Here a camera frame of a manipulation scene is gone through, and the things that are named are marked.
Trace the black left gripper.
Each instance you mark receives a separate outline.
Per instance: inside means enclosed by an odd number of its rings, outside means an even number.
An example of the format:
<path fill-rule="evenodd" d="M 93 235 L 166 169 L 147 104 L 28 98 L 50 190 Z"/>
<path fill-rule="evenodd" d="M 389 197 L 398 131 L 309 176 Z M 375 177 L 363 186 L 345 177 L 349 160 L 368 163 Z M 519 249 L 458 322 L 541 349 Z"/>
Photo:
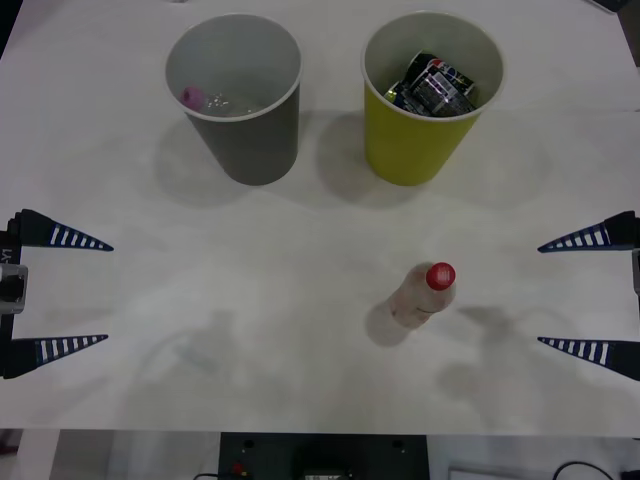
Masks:
<path fill-rule="evenodd" d="M 12 218 L 1 231 L 1 265 L 21 259 L 17 220 Z M 40 248 L 113 251 L 114 248 L 80 230 L 56 222 L 34 210 L 20 212 L 20 241 Z M 109 338 L 108 335 L 27 338 L 12 340 L 14 315 L 1 314 L 1 375 L 14 379 L 42 366 L 85 350 Z"/>

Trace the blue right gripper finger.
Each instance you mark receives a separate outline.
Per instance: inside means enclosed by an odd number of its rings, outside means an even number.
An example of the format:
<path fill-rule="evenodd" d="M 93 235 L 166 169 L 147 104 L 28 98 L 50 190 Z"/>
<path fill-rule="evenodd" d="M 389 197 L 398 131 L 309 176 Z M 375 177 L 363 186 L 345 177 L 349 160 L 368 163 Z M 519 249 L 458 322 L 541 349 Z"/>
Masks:
<path fill-rule="evenodd" d="M 630 210 L 547 242 L 538 251 L 630 251 L 637 248 L 638 217 Z"/>
<path fill-rule="evenodd" d="M 537 340 L 569 356 L 638 381 L 639 343 L 622 340 L 587 340 L 538 337 Z"/>

